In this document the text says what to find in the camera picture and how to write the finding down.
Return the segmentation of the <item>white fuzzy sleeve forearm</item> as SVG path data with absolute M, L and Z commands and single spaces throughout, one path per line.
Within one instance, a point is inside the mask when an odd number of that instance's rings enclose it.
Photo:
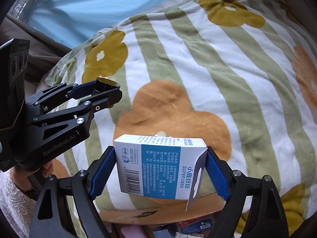
M 29 237 L 36 201 L 23 194 L 9 172 L 1 172 L 1 210 L 19 237 Z

